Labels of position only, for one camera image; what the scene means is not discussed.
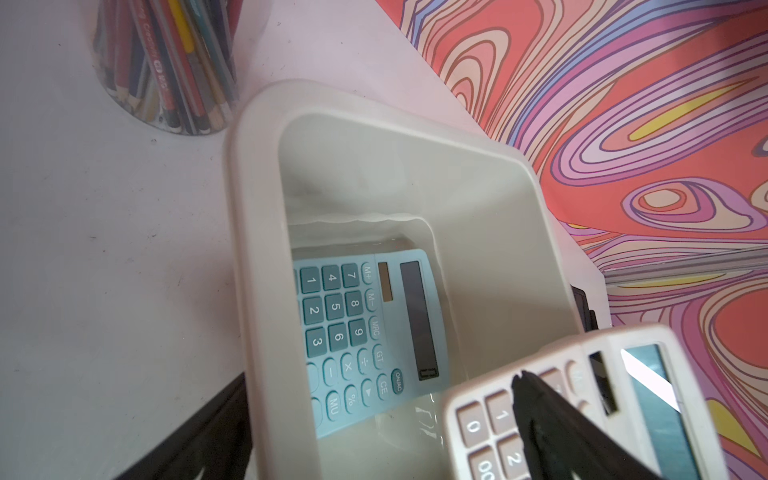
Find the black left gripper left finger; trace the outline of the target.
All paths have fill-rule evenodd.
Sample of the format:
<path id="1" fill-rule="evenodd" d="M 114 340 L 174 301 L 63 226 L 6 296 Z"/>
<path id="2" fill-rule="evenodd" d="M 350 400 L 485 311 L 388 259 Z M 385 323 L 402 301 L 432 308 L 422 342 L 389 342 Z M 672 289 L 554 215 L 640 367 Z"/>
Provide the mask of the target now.
<path id="1" fill-rule="evenodd" d="M 121 479 L 244 479 L 252 451 L 240 374 Z"/>

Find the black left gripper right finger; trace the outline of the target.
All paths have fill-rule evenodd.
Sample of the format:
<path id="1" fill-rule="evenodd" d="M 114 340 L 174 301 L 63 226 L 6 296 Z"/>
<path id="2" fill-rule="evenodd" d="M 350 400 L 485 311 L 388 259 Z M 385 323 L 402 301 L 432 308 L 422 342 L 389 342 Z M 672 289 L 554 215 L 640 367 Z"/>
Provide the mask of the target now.
<path id="1" fill-rule="evenodd" d="M 533 479 L 657 479 L 539 376 L 511 383 L 513 411 Z"/>

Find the pink calculator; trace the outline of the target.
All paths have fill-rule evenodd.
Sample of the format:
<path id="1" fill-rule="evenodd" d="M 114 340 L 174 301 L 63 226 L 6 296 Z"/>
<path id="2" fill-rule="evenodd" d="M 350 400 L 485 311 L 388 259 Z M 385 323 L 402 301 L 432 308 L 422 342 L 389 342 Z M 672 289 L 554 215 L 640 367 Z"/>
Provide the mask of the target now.
<path id="1" fill-rule="evenodd" d="M 442 424 L 456 479 L 533 479 L 511 383 L 539 376 L 657 479 L 728 475 L 711 415 L 674 332 L 659 323 L 595 330 L 452 388 Z"/>

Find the light blue calculator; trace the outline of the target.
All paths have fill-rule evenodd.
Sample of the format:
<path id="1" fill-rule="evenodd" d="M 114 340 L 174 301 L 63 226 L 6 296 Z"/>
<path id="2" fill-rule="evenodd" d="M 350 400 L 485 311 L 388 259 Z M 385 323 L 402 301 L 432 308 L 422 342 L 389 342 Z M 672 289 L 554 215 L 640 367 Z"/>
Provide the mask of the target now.
<path id="1" fill-rule="evenodd" d="M 425 251 L 298 259 L 293 270 L 318 437 L 450 386 Z"/>

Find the white plastic storage box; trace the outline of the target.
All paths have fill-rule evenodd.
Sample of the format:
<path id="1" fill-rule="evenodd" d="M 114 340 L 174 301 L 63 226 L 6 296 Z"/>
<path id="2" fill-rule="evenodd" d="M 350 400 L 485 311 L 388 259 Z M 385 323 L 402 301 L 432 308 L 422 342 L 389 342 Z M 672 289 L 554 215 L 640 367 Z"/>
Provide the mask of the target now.
<path id="1" fill-rule="evenodd" d="M 225 178 L 261 479 L 447 479 L 448 391 L 581 331 L 510 147 L 288 80 Z"/>

